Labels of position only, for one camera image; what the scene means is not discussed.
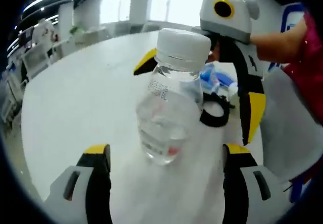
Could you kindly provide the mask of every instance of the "black strap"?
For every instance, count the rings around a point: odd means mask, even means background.
[[[204,99],[203,103],[205,102],[218,103],[223,109],[223,116],[221,117],[212,116],[206,110],[203,109],[200,121],[209,127],[225,126],[229,119],[230,108],[234,108],[234,106],[230,105],[230,103],[227,102],[227,99],[225,96],[218,96],[215,93],[212,93],[212,94],[203,93],[203,99]]]

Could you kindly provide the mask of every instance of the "person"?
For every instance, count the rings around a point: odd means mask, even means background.
[[[53,54],[52,45],[56,40],[54,26],[51,21],[46,21],[44,18],[39,20],[39,25],[35,27],[32,33],[32,42],[34,44],[44,43],[48,57]]]
[[[288,64],[263,81],[266,109],[260,128],[263,165],[282,183],[301,182],[295,202],[323,159],[323,43],[308,10],[291,30],[252,35],[250,42],[260,60]],[[219,60],[220,49],[217,44],[209,62]]]

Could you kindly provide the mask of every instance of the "yellow ring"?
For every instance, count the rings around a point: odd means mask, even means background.
[[[229,15],[228,17],[223,17],[223,16],[220,16],[218,13],[216,13],[216,11],[215,11],[215,9],[214,9],[214,6],[216,5],[216,3],[218,3],[218,2],[224,2],[224,3],[226,3],[229,7],[230,7],[230,9],[231,9],[231,15]],[[219,17],[221,17],[221,18],[224,18],[224,19],[230,19],[230,18],[232,18],[233,17],[233,15],[234,15],[234,6],[233,6],[233,4],[230,2],[230,1],[228,1],[228,0],[217,0],[217,1],[214,1],[213,2],[213,11],[214,11],[214,13],[217,15],[217,16],[219,16]]]

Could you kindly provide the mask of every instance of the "window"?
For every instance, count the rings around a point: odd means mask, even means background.
[[[129,20],[131,0],[101,0],[100,23]]]
[[[198,26],[202,2],[203,0],[151,0],[149,19]]]

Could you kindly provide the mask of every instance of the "table surface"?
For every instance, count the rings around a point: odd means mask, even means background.
[[[138,223],[157,223],[164,212],[154,208],[167,211],[163,203],[176,213],[169,223],[189,223],[184,219],[193,216],[204,221],[209,218],[210,223],[217,223],[214,218],[222,221],[224,128],[200,124],[195,137],[203,144],[188,144],[182,156],[167,167],[149,163],[140,152],[135,106],[150,73],[133,76],[132,72],[156,42],[157,32],[106,40],[63,58],[27,85],[22,108],[23,148],[32,183],[42,200],[48,197],[51,183],[75,165],[86,148],[108,143],[114,223],[135,223],[127,219],[129,216],[138,217]],[[220,67],[236,78],[232,64]],[[259,131],[249,146],[262,164]],[[151,204],[166,192],[164,202]],[[146,222],[140,220],[143,215]]]

